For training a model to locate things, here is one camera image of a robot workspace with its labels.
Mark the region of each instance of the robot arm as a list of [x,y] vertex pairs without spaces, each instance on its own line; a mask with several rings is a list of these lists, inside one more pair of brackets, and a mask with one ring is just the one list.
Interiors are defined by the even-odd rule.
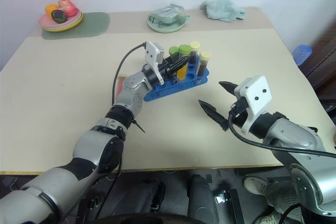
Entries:
[[144,96],[187,62],[168,63],[162,47],[152,42],[145,49],[150,68],[125,79],[110,111],[78,140],[69,164],[46,171],[0,200],[1,223],[58,223],[89,187],[117,167]]
[[[219,84],[237,98],[228,120],[210,104],[199,101],[203,110],[224,131],[230,128],[240,140],[272,150],[291,175],[306,224],[336,223],[336,155],[325,152],[317,129],[294,124],[279,112],[266,113],[271,93],[264,76],[248,78],[240,85],[230,82]],[[242,137],[232,124],[240,127],[244,134],[250,132],[263,139],[263,143]],[[298,149],[305,153],[295,152]],[[328,156],[317,155],[314,151]]]

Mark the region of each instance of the black cable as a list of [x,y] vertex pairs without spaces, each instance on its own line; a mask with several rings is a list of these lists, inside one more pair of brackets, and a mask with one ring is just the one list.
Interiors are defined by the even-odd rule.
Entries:
[[115,76],[114,76],[114,80],[113,80],[113,85],[112,85],[112,105],[114,104],[114,91],[115,91],[115,88],[116,88],[116,85],[115,83],[117,82],[117,78],[118,78],[118,74],[119,74],[119,71],[121,69],[121,66],[122,64],[124,63],[124,61],[126,60],[126,58],[128,57],[128,55],[130,55],[133,51],[137,50],[138,48],[140,47],[146,47],[146,43],[142,43],[136,47],[134,47],[133,49],[131,49],[125,56],[124,58],[122,58],[121,62],[119,63],[119,66],[117,68],[117,71],[115,73]]
[[111,193],[111,191],[112,191],[114,185],[115,185],[116,182],[117,182],[117,179],[118,179],[118,177],[119,177],[119,175],[120,175],[120,171],[121,171],[121,162],[122,162],[122,157],[120,157],[120,161],[119,161],[119,166],[118,166],[117,175],[116,175],[116,177],[114,178],[114,180],[113,180],[113,182],[112,182],[112,184],[111,184],[109,190],[108,190],[107,193],[106,193],[106,196],[105,196],[103,202],[101,203],[101,205],[100,205],[100,207],[99,207],[99,209],[98,209],[98,212],[97,212],[97,214],[96,214],[96,216],[95,216],[95,220],[98,219],[98,217],[99,217],[99,215],[100,215],[100,212],[101,212],[101,210],[103,209],[103,206],[104,206],[104,204],[105,204],[107,198],[109,197],[109,195],[110,195],[110,193]]
[[294,205],[291,205],[289,208],[287,208],[287,210],[281,215],[281,218],[279,220],[279,224],[283,224],[283,222],[285,221],[286,216],[295,208],[301,207],[300,203],[296,203]]
[[325,156],[325,157],[333,157],[336,158],[336,154],[329,153],[329,152],[321,152],[321,151],[313,151],[313,150],[306,150],[306,149],[298,149],[298,148],[288,148],[288,147],[278,147],[278,146],[271,146],[263,143],[258,143],[255,141],[251,141],[247,138],[241,136],[233,127],[233,119],[235,118],[235,113],[232,111],[229,112],[228,117],[228,126],[232,133],[241,141],[246,144],[250,144],[256,147],[268,149],[271,151],[280,151],[280,152],[292,152],[292,153],[302,153],[302,154],[309,154],[309,155],[318,155],[318,156]]

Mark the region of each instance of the red object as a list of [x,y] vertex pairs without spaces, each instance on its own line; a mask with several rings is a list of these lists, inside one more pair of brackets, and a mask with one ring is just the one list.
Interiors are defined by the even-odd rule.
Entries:
[[60,0],[58,1],[58,6],[67,17],[72,17],[77,14],[77,7],[70,0]]
[[116,95],[115,98],[118,97],[118,95],[121,93],[122,91],[122,84],[124,83],[124,80],[126,79],[126,76],[124,75],[119,75],[117,78],[117,90],[116,90]]

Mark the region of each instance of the blue cup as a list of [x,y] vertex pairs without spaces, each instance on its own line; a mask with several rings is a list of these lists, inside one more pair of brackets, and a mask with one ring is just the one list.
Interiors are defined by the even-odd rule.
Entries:
[[294,49],[292,55],[296,65],[302,65],[305,60],[313,53],[313,49],[307,45],[299,45]]

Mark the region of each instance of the light green cloth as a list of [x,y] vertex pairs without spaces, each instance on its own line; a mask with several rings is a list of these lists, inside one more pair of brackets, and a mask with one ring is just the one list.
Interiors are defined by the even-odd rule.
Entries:
[[232,22],[236,18],[244,19],[245,10],[237,7],[230,0],[204,1],[201,9],[206,9],[206,15],[210,19],[219,19],[224,22]]

